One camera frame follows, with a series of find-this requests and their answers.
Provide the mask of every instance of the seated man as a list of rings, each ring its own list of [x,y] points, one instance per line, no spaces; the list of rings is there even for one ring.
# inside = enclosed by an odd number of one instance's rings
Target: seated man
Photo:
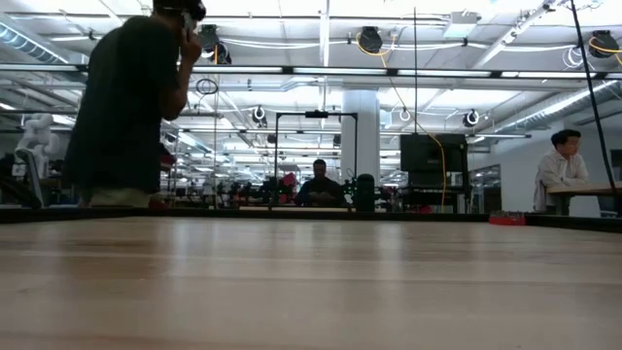
[[[581,133],[575,130],[562,130],[551,137],[554,149],[550,150],[540,161],[536,174],[536,192],[534,193],[534,209],[540,213],[556,214],[554,198],[547,194],[548,188],[560,186],[577,186],[588,183],[585,161],[577,152]],[[562,208],[564,215],[569,208]]]
[[[294,202],[308,206],[340,206],[345,203],[341,186],[327,178],[327,163],[321,159],[313,162],[315,178],[307,181]]]

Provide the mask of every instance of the computer monitor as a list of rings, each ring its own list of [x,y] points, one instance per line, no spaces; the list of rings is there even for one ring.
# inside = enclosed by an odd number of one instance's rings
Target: computer monitor
[[[445,154],[445,171],[462,172],[467,167],[467,138],[463,134],[435,134]],[[442,171],[440,147],[429,135],[399,137],[400,169],[410,173]]]

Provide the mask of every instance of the white robot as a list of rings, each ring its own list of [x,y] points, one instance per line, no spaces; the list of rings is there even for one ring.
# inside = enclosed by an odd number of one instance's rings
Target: white robot
[[[51,114],[33,115],[24,123],[25,131],[16,147],[16,155],[27,163],[29,169],[33,169],[32,165],[36,166],[39,179],[48,177],[50,156],[58,153],[60,149],[58,135],[52,134],[50,130],[53,122],[54,118]]]

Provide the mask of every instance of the white shirt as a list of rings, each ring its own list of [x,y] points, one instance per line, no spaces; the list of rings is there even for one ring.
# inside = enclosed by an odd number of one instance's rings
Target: white shirt
[[[543,212],[547,205],[555,205],[553,198],[546,193],[547,188],[584,185],[588,181],[589,175],[582,156],[575,155],[566,160],[557,150],[549,151],[537,166],[534,210]]]

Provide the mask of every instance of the white column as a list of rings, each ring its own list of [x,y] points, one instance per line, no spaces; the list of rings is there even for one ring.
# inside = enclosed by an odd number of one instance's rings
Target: white column
[[[359,114],[359,148],[355,150],[355,120],[341,118],[341,178],[350,179],[355,170],[357,176],[370,174],[380,180],[380,104],[376,90],[344,90],[342,113]]]

